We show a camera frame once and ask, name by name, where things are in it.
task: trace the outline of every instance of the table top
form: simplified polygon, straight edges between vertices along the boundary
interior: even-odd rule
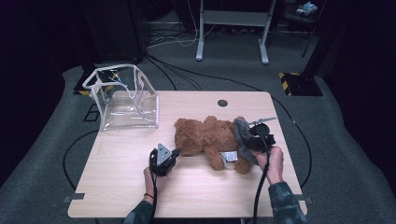
[[[143,128],[99,132],[76,190],[84,194],[72,200],[70,217],[126,217],[143,199],[143,170],[149,165],[149,153],[161,143],[175,149],[177,119],[204,121],[213,115],[233,121],[276,117],[271,96],[259,91],[157,91],[160,96],[158,129]],[[219,106],[218,101],[227,101]],[[288,147],[278,119],[265,122],[274,135],[276,146],[284,152],[284,180],[294,194],[302,194]],[[254,198],[262,176],[258,166],[240,175],[230,164],[214,171],[205,154],[177,158],[165,189],[159,194],[155,217],[252,217]],[[273,215],[268,181],[262,187],[258,216]],[[305,202],[300,206],[306,213]]]

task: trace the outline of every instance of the gray sleeve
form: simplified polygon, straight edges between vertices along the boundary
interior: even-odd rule
[[[152,214],[152,204],[146,201],[140,202],[122,222],[123,224],[149,224]]]
[[[276,183],[268,191],[276,224],[308,223],[288,183]]]

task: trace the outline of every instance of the transparent plastic bag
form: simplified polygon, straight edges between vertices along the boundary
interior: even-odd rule
[[[159,96],[133,64],[95,69],[82,86],[101,115],[101,131],[158,128]]]

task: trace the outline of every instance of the hand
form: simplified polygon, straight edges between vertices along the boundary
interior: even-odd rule
[[[259,151],[250,150],[250,152],[256,157],[262,171],[267,163],[267,154]],[[283,182],[283,152],[280,147],[272,147],[270,155],[270,166],[268,168],[267,179],[270,185],[278,182]]]
[[[149,167],[146,167],[143,170],[143,174],[145,175],[145,184],[146,184],[146,193],[153,196],[154,197],[154,184],[152,183],[152,179],[151,179],[151,173],[149,170]],[[166,180],[167,180],[167,176],[157,176],[157,181],[156,181],[156,185],[157,185],[157,191],[160,192],[161,190],[163,190],[163,188],[165,187],[166,184]],[[152,199],[149,196],[145,196],[143,198],[143,200],[153,204],[154,199]]]

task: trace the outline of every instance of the teddy bear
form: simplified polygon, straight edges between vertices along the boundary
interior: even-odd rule
[[[175,144],[181,156],[193,156],[203,151],[212,169],[219,171],[225,168],[220,152],[236,151],[235,171],[239,174],[249,172],[252,164],[238,150],[232,122],[208,116],[204,121],[178,119],[174,126]]]

